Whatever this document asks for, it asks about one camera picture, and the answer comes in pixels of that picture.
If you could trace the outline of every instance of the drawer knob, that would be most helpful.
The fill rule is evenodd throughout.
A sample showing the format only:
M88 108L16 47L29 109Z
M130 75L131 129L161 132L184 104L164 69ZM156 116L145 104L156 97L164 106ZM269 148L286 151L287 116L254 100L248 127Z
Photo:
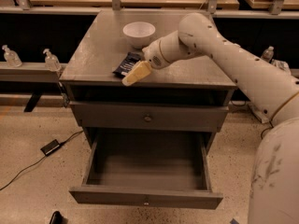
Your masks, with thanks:
M146 121L146 122L151 122L152 117L151 117L150 115L146 115L143 119L144 119L144 121Z

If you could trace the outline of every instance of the humanoid arm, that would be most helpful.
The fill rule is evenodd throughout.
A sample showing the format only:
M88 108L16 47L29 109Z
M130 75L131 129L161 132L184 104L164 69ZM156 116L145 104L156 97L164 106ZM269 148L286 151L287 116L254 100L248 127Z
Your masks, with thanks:
M256 155L249 224L298 224L299 80L225 39L200 13L185 16L177 31L143 51L146 61L128 74L125 85L149 75L151 68L206 55L277 126L261 142Z

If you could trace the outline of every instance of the gray countertop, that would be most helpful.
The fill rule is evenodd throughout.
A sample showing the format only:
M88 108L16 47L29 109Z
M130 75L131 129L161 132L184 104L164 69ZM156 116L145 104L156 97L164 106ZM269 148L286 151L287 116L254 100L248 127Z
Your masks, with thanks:
M122 86L121 79L112 73L128 52L139 53L125 40L122 28L133 21L146 21L156 27L157 39L176 31L180 19L188 10L102 10L83 37L66 66L62 82L92 82L99 85ZM136 86L234 88L235 84L207 56L178 61L163 70L154 70Z

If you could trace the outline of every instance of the bowl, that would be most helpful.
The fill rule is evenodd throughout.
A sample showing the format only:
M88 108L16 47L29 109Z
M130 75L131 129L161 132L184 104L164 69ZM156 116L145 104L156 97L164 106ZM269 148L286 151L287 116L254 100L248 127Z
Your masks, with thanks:
M148 22L136 21L126 24L122 31L129 44L136 49L143 49L150 44L156 28Z

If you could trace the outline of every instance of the concrete floor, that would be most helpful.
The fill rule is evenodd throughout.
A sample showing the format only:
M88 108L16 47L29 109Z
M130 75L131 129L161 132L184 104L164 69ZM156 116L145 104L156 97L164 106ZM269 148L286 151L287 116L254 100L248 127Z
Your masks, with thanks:
M70 108L59 99L41 100L23 113L26 98L0 97L0 187L43 157L40 148L80 131ZM0 191L0 223L49 223L60 211L64 223L247 223L251 167L260 134L267 128L247 110L232 106L208 154L213 191L224 199L216 210L78 204L68 189L79 186L90 155L81 134Z

